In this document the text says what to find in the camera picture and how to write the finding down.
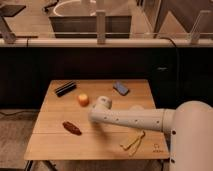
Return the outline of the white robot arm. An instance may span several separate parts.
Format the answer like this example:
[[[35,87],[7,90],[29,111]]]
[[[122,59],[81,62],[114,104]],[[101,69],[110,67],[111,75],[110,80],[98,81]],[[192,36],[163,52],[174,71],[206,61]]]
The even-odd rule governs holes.
[[[213,171],[213,108],[188,101],[176,109],[112,110],[100,96],[90,110],[93,122],[161,131],[170,135],[170,171]]]

